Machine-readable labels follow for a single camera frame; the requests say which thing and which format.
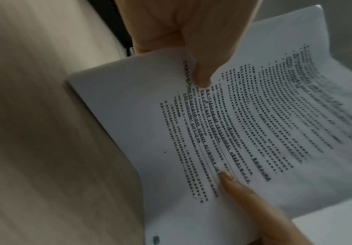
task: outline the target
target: human hand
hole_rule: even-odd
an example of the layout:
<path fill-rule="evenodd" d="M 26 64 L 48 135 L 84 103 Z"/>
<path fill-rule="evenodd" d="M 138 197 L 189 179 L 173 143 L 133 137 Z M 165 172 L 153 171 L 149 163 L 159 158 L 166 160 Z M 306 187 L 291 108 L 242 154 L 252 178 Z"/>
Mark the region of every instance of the human hand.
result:
<path fill-rule="evenodd" d="M 233 55 L 261 0 L 116 0 L 136 53 L 186 46 L 196 59 L 194 80 L 212 74 Z"/>
<path fill-rule="evenodd" d="M 252 245 L 311 245 L 311 242 L 278 209 L 270 206 L 229 172 L 219 174 L 220 181 L 234 200 L 259 228 L 262 238 Z"/>

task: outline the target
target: sheet of paper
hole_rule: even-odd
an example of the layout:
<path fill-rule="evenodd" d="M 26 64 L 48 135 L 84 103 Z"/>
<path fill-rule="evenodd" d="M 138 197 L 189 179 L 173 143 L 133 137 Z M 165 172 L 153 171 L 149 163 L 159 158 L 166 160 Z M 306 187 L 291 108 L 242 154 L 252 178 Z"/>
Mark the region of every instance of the sheet of paper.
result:
<path fill-rule="evenodd" d="M 146 244 L 256 238 L 218 170 L 292 217 L 352 197 L 352 72 L 321 7 L 254 23 L 209 89 L 193 70 L 178 48 L 68 79 L 141 177 Z"/>

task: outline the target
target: black object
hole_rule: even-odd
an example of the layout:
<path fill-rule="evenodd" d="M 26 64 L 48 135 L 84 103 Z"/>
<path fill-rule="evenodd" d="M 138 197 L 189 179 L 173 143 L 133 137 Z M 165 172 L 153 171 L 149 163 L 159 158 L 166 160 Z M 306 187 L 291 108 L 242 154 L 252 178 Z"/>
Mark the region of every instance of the black object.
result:
<path fill-rule="evenodd" d="M 118 7 L 114 0 L 88 0 L 95 11 L 100 15 L 106 25 L 115 34 L 116 38 L 126 49 L 127 56 L 133 55 L 131 48 L 133 42 L 126 30 Z"/>

